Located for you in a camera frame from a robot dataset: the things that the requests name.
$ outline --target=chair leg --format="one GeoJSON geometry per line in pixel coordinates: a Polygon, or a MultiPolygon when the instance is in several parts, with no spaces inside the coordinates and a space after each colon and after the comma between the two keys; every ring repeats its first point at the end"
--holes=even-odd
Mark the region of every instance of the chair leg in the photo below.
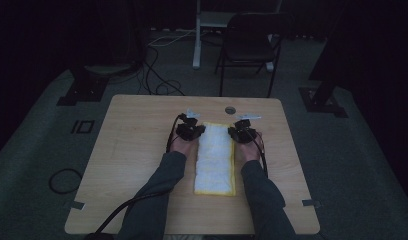
{"type": "Polygon", "coordinates": [[[258,73],[260,72],[260,70],[263,68],[264,65],[266,65],[266,63],[262,63],[262,64],[260,65],[260,67],[258,68],[256,74],[258,74],[258,73]]]}
{"type": "Polygon", "coordinates": [[[270,78],[269,92],[267,93],[267,98],[270,98],[270,94],[272,93],[273,82],[275,80],[275,74],[276,74],[276,70],[278,68],[278,61],[279,61],[279,54],[280,53],[281,53],[281,48],[279,46],[278,51],[276,53],[275,62],[273,63],[273,72],[272,72],[272,76],[270,78]]]}
{"type": "Polygon", "coordinates": [[[219,97],[223,94],[223,78],[225,77],[225,55],[222,56],[222,74],[220,74],[219,97]]]}
{"type": "Polygon", "coordinates": [[[220,50],[219,58],[217,59],[216,69],[214,70],[214,74],[217,74],[217,69],[219,69],[220,58],[222,57],[223,49],[220,50]]]}

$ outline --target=wire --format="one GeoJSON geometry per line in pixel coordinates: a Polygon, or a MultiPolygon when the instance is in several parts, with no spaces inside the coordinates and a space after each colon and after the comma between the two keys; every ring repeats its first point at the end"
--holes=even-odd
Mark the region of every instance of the wire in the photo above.
{"type": "Polygon", "coordinates": [[[172,130],[170,131],[170,134],[169,134],[169,139],[167,139],[166,153],[170,152],[170,146],[172,146],[172,143],[173,143],[173,142],[176,140],[176,138],[177,138],[177,137],[176,137],[176,138],[173,139],[173,141],[172,141],[173,132],[175,131],[175,126],[176,126],[176,123],[177,123],[177,121],[179,120],[180,116],[181,116],[181,115],[178,115],[178,116],[176,117],[175,121],[173,122],[172,130]]]}
{"type": "Polygon", "coordinates": [[[145,65],[148,67],[147,73],[145,75],[145,84],[143,84],[144,89],[148,91],[149,95],[169,95],[175,92],[180,93],[182,96],[185,96],[185,94],[180,90],[180,88],[182,87],[182,85],[180,84],[180,82],[175,81],[175,80],[164,80],[154,69],[153,66],[156,63],[157,59],[158,59],[158,51],[157,49],[153,48],[153,47],[148,47],[151,50],[153,50],[156,53],[156,57],[154,58],[154,60],[152,61],[151,65],[148,64],[146,61],[144,61],[145,65]],[[155,76],[157,76],[157,78],[161,81],[161,83],[159,85],[157,85],[157,88],[155,89],[155,91],[153,92],[151,90],[151,87],[149,85],[149,75],[150,73],[154,73],[155,76]],[[171,88],[173,88],[173,91],[169,91],[169,87],[167,87],[166,85],[170,86],[171,88]],[[161,89],[162,87],[166,88],[166,93],[165,94],[161,94],[159,89],[161,89]]]}
{"type": "Polygon", "coordinates": [[[194,30],[195,30],[195,28],[189,30],[186,34],[184,34],[184,35],[182,35],[182,36],[176,37],[174,40],[170,41],[169,43],[162,44],[162,45],[153,45],[153,43],[155,43],[155,42],[157,42],[157,41],[160,41],[160,40],[166,39],[166,38],[169,38],[169,39],[170,39],[170,38],[173,38],[173,37],[171,37],[171,36],[163,36],[163,37],[157,38],[157,39],[155,39],[154,41],[148,43],[148,46],[150,46],[150,47],[166,47],[166,46],[169,46],[170,44],[172,44],[172,43],[174,43],[174,42],[176,42],[176,41],[178,41],[178,40],[180,40],[180,39],[182,39],[182,38],[184,38],[184,37],[187,37],[189,34],[193,33],[194,30]]]}
{"type": "Polygon", "coordinates": [[[107,219],[105,219],[105,221],[101,224],[101,226],[95,231],[95,233],[93,234],[93,236],[92,236],[91,239],[97,238],[98,235],[104,230],[104,228],[107,227],[107,225],[111,222],[111,220],[113,220],[113,218],[114,218],[115,216],[117,216],[117,214],[119,214],[119,212],[120,212],[121,210],[123,210],[125,207],[127,207],[127,206],[129,206],[129,205],[132,205],[132,206],[133,206],[133,205],[135,205],[135,203],[138,202],[138,201],[141,201],[141,200],[144,200],[144,199],[147,199],[147,198],[151,198],[151,197],[162,196],[162,195],[168,194],[168,193],[170,193],[170,192],[172,192],[172,191],[173,191],[173,188],[172,188],[172,189],[169,189],[169,190],[167,190],[167,191],[164,191],[164,192],[157,192],[157,193],[151,193],[151,194],[144,195],[144,196],[134,197],[134,198],[132,198],[132,199],[130,199],[130,200],[128,200],[128,201],[122,203],[116,210],[114,210],[114,211],[110,214],[110,216],[108,216],[107,219]]]}
{"type": "Polygon", "coordinates": [[[325,235],[323,235],[322,232],[320,231],[317,235],[319,235],[323,240],[328,240],[328,238],[325,235]]]}
{"type": "Polygon", "coordinates": [[[264,171],[264,174],[266,175],[267,178],[269,178],[269,173],[268,173],[268,171],[267,171],[266,155],[265,155],[265,153],[264,153],[264,142],[263,142],[263,138],[261,137],[261,135],[260,135],[258,132],[256,132],[256,133],[260,136],[261,143],[262,143],[262,146],[263,146],[263,150],[262,150],[262,149],[260,148],[260,146],[258,145],[258,143],[256,142],[256,140],[254,139],[254,137],[251,135],[251,133],[248,132],[248,129],[244,128],[243,130],[248,134],[248,136],[252,139],[252,141],[254,142],[254,144],[257,146],[258,151],[260,152],[261,161],[262,161],[262,163],[263,163],[263,171],[264,171]]]}
{"type": "Polygon", "coordinates": [[[72,192],[76,191],[77,189],[79,189],[79,186],[77,186],[77,187],[75,187],[75,188],[73,188],[73,189],[71,189],[71,190],[67,190],[67,191],[60,191],[60,190],[55,189],[55,187],[53,186],[53,183],[52,183],[53,180],[54,180],[54,178],[55,178],[58,174],[60,174],[60,173],[62,173],[62,172],[66,172],[66,171],[68,171],[68,172],[74,172],[80,179],[82,179],[82,174],[80,174],[80,172],[78,172],[77,170],[75,170],[75,169],[73,169],[73,168],[64,168],[64,169],[61,169],[60,171],[58,171],[58,172],[52,174],[52,176],[51,176],[51,177],[49,178],[49,180],[48,180],[49,189],[51,189],[51,191],[53,191],[54,193],[57,193],[57,194],[68,194],[68,193],[72,193],[72,192]]]}
{"type": "Polygon", "coordinates": [[[138,80],[139,83],[139,88],[138,91],[136,92],[136,95],[139,94],[139,92],[141,91],[142,88],[142,82],[144,81],[144,77],[145,77],[145,73],[144,73],[144,67],[141,68],[141,73],[142,73],[142,78],[139,78],[139,75],[137,75],[136,79],[138,80]]]}

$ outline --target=gray carpet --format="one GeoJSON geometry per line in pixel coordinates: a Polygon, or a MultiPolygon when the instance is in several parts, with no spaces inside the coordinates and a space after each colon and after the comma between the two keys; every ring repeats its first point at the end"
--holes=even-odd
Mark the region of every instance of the gray carpet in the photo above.
{"type": "MultiPolygon", "coordinates": [[[[220,43],[218,37],[204,39],[220,43]]],[[[184,39],[157,47],[154,69],[166,80],[179,81],[188,96],[217,96],[219,75],[213,71],[220,48],[203,43],[201,68],[193,70],[193,46],[184,39]]],[[[316,209],[321,234],[299,239],[408,239],[408,200],[351,94],[340,88],[334,93],[349,118],[305,110],[298,87],[318,86],[307,79],[323,46],[312,40],[284,42],[272,92],[283,103],[310,193],[322,204],[316,209]]],[[[151,63],[155,53],[148,53],[151,63]]],[[[114,77],[101,102],[72,107],[56,106],[73,81],[68,71],[49,85],[0,153],[0,240],[83,239],[64,232],[65,205],[75,193],[51,192],[48,179],[64,168],[84,172],[112,96],[148,94],[140,85],[142,74],[114,77]],[[77,120],[95,120],[92,132],[71,133],[77,120]]],[[[265,71],[228,69],[224,96],[264,97],[269,77],[265,71]]],[[[150,75],[149,83],[154,91],[159,80],[150,75]]],[[[73,173],[55,179],[61,189],[79,183],[73,173]]]]}

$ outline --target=table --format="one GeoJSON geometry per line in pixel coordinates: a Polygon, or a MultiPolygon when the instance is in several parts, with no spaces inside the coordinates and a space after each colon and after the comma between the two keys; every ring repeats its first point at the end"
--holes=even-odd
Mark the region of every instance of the table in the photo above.
{"type": "MultiPolygon", "coordinates": [[[[275,6],[275,12],[279,12],[282,0],[277,2],[275,6]]],[[[199,69],[201,65],[201,27],[219,27],[226,28],[229,20],[235,13],[231,12],[211,12],[211,11],[201,11],[201,0],[197,0],[197,13],[195,19],[195,47],[194,47],[194,58],[192,60],[192,68],[199,69]]],[[[267,71],[273,71],[273,63],[266,63],[267,71]]]]}
{"type": "MultiPolygon", "coordinates": [[[[65,230],[71,234],[94,232],[121,203],[132,198],[148,181],[165,152],[176,116],[190,108],[201,114],[199,123],[232,124],[225,113],[259,114],[252,127],[263,133],[269,178],[282,192],[285,212],[298,234],[315,234],[319,222],[311,199],[282,104],[267,98],[219,98],[183,96],[116,95],[108,108],[65,230]]],[[[241,161],[235,159],[236,196],[193,193],[197,147],[188,157],[185,176],[170,194],[166,234],[253,234],[251,213],[245,198],[241,161]]],[[[104,232],[117,233],[125,211],[104,232]]]]}

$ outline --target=white object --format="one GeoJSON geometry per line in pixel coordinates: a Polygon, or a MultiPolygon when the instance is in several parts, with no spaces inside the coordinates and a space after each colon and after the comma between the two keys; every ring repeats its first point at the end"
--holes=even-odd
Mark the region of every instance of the white object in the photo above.
{"type": "Polygon", "coordinates": [[[198,113],[194,113],[191,109],[186,110],[186,117],[187,118],[199,118],[201,115],[198,113]]]}
{"type": "Polygon", "coordinates": [[[239,119],[239,120],[246,120],[246,119],[252,120],[252,119],[260,119],[261,116],[256,115],[256,114],[246,113],[244,115],[236,116],[236,118],[239,119]]]}
{"type": "Polygon", "coordinates": [[[235,196],[233,141],[228,125],[204,123],[199,139],[195,194],[235,196]]]}

